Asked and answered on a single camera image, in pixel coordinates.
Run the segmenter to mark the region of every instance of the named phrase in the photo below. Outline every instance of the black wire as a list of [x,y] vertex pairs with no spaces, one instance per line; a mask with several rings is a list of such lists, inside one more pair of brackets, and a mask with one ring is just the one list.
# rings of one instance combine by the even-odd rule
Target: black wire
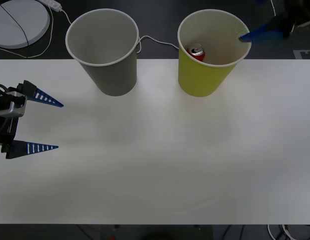
[[[2,7],[3,10],[5,10],[5,12],[8,13],[9,16],[11,16],[10,13],[9,13],[1,4],[0,4],[0,7]],[[28,38],[27,38],[27,35],[26,35],[24,29],[23,29],[23,28],[20,26],[20,24],[14,19],[13,16],[11,16],[11,18],[16,22],[16,24],[18,24],[18,26],[19,26],[19,27],[21,28],[21,30],[23,31],[23,33],[24,33],[24,35],[25,35],[25,38],[26,38],[26,40],[27,40],[27,46],[29,47],[29,41],[28,41]]]
[[[0,88],[2,88],[4,91],[0,90],[0,92],[3,94],[6,94],[7,92],[9,92],[8,88],[6,88],[4,85],[0,84]],[[8,122],[8,118],[5,118],[3,124],[0,127],[0,133],[1,131],[4,129],[6,123]]]
[[93,238],[92,238],[91,236],[89,236],[89,235],[79,226],[79,224],[76,224],[76,226],[80,229],[80,231],[83,232],[84,235],[87,236],[87,238],[89,238],[90,240],[93,240]]
[[1,93],[3,93],[2,95],[6,95],[7,92],[9,92],[8,88],[6,88],[6,86],[0,84],[0,88],[2,88],[4,91],[0,90]]
[[223,233],[223,236],[221,237],[221,240],[224,240],[226,237],[227,232],[229,231],[231,225],[228,225],[228,227],[226,228],[225,232]]
[[280,225],[278,225],[279,227],[279,233],[277,235],[277,237],[275,237],[276,240],[279,240],[281,238],[281,236],[284,235],[284,231],[280,228]]
[[240,230],[240,235],[239,235],[239,240],[241,240],[241,239],[242,239],[242,237],[243,237],[244,228],[245,228],[245,225],[243,225],[243,226],[241,227],[241,230]]

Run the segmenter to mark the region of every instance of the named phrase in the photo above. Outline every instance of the white table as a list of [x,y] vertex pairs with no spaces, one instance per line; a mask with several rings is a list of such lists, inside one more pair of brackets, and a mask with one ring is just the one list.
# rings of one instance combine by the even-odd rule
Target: white table
[[0,153],[0,224],[310,224],[310,60],[244,60],[211,96],[184,93],[177,60],[138,60],[101,93],[74,60],[0,60],[64,108],[28,102]]

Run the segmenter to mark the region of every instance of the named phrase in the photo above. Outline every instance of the dark floor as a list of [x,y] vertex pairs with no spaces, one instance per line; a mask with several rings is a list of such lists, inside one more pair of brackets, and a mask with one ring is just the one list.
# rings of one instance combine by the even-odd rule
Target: dark floor
[[[114,230],[113,225],[80,225],[93,240],[141,240],[147,233],[170,233],[174,240],[221,240],[227,225],[211,226],[193,225],[121,225]],[[242,225],[233,225],[225,240],[239,240]],[[289,232],[295,239],[310,239],[310,226],[290,225]],[[273,235],[279,233],[277,225],[270,226]],[[270,240],[266,225],[246,225],[242,240]],[[0,225],[0,240],[89,240],[80,229],[73,224],[24,224]]]

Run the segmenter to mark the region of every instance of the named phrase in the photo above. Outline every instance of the table surface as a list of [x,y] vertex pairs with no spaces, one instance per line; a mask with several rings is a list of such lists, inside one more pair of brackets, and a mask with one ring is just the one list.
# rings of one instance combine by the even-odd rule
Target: table surface
[[[282,11],[282,0],[273,0],[277,14]],[[270,0],[59,0],[71,21],[80,15],[101,8],[121,10],[129,14],[137,23],[140,36],[149,35],[159,41],[178,45],[177,30],[182,20],[201,9],[220,9],[242,19],[250,30],[256,29],[273,17]],[[53,12],[55,24],[53,38],[48,50],[40,59],[71,59],[65,45],[65,35],[69,23],[62,12]],[[48,45],[50,28],[46,34],[29,48],[15,50],[24,56],[41,53]],[[258,42],[253,44],[247,59],[295,59],[293,50],[310,50],[310,27],[301,28],[285,41]],[[0,59],[20,59],[21,57],[0,50]],[[140,59],[177,59],[178,51],[150,39],[143,41]]]
[[0,60],[65,105],[27,103],[16,140],[60,147],[0,153],[0,224],[310,224],[310,60],[244,60],[208,97],[177,68],[138,60],[111,97],[74,60]]

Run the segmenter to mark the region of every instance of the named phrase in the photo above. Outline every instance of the soda can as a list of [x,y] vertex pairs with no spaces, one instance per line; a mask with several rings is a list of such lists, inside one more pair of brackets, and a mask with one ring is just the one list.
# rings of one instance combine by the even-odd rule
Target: soda can
[[204,48],[199,44],[196,43],[193,46],[189,47],[187,49],[187,52],[195,59],[199,61],[203,61],[205,57],[205,51]]

